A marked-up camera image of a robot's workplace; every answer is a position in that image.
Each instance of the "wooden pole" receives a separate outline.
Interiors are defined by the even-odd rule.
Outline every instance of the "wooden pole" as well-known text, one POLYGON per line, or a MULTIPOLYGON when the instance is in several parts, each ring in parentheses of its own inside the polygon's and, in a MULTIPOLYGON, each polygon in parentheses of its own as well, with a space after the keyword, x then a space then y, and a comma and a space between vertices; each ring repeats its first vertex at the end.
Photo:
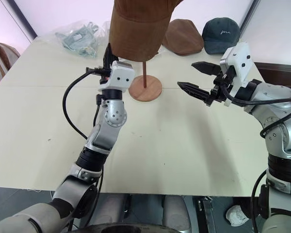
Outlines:
POLYGON ((143 76, 144 76, 144 88, 146 88, 146 63, 142 62, 142 70, 143 70, 143 76))

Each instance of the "floor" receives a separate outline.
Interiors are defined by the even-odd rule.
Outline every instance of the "floor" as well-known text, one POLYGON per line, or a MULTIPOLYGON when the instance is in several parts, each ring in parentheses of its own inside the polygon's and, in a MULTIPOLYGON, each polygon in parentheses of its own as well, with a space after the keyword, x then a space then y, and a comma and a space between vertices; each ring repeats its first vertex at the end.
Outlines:
MULTIPOLYGON (((105 195, 101 194, 100 201, 103 201, 105 195)), ((184 196, 187 205, 192 232, 198 233, 196 212, 193 205, 192 196, 184 196)), ((11 216, 38 202, 49 202, 51 200, 49 191, 24 190, 0 188, 0 220, 11 216)), ((217 233, 252 233, 251 221, 246 222, 240 227, 231 227, 224 218, 224 213, 233 204, 230 197, 213 197, 213 217, 217 233)), ((161 195, 133 195, 132 210, 125 222, 141 223, 162 223, 162 196, 161 195)), ((257 218, 258 228, 261 229, 264 219, 257 218)))

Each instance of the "wooden base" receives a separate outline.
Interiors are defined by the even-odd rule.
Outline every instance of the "wooden base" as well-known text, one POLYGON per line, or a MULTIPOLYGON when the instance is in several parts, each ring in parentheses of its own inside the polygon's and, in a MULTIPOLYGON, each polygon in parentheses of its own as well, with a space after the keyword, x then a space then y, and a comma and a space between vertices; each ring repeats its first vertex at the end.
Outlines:
POLYGON ((146 76, 146 88, 144 88, 143 75, 137 76, 128 89, 131 97, 141 102, 155 100, 162 93, 162 83, 154 76, 146 76))

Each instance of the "cap brim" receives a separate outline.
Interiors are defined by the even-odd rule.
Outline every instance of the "cap brim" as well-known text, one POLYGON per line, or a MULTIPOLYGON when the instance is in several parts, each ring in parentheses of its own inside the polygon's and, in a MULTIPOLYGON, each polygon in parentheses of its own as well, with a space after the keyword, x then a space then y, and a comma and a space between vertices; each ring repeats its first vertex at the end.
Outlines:
POLYGON ((170 17, 156 22, 136 22, 121 17, 113 8, 109 42, 112 53, 131 61, 145 62, 157 54, 170 17))
POLYGON ((225 53, 225 51, 230 48, 235 46, 235 43, 230 43, 230 42, 214 42, 214 41, 204 41, 204 48, 206 53, 208 54, 218 54, 218 53, 225 53))

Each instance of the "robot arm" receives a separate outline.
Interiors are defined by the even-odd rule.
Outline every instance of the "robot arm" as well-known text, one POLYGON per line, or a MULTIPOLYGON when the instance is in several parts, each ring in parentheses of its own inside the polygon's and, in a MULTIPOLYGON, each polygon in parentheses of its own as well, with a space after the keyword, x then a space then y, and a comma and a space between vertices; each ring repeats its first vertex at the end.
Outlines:
POLYGON ((52 202, 33 205, 0 221, 0 233, 58 233, 72 218, 84 217, 95 201, 97 188, 94 183, 98 182, 127 119, 122 93, 130 87, 134 70, 130 64, 119 62, 112 55, 110 45, 106 49, 104 67, 88 70, 102 76, 98 88, 101 94, 97 95, 97 101, 101 102, 98 123, 55 191, 52 202))
POLYGON ((207 106, 214 100, 224 101, 226 106, 233 103, 260 122, 260 135, 269 153, 267 184, 261 187, 259 199, 261 215, 267 218, 262 232, 291 232, 291 89, 257 80, 249 82, 246 77, 251 65, 248 45, 239 43, 225 52, 220 66, 192 64, 203 73, 216 75, 210 93, 191 83, 178 85, 207 106))

